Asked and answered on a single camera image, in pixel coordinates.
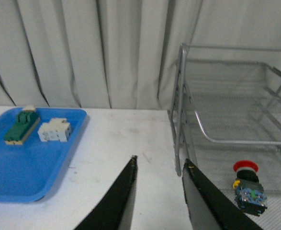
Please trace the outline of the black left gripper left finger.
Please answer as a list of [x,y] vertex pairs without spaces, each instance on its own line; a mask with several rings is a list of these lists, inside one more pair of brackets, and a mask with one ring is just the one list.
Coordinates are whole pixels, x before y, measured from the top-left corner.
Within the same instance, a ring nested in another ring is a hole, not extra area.
[[75,229],[129,230],[135,205],[137,172],[137,156],[134,155],[104,197]]

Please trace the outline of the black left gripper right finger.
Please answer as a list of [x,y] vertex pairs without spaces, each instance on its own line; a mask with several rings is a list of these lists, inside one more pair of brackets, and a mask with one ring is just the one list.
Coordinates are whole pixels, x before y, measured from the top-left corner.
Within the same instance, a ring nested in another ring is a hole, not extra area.
[[190,160],[182,171],[185,203],[194,230],[260,230]]

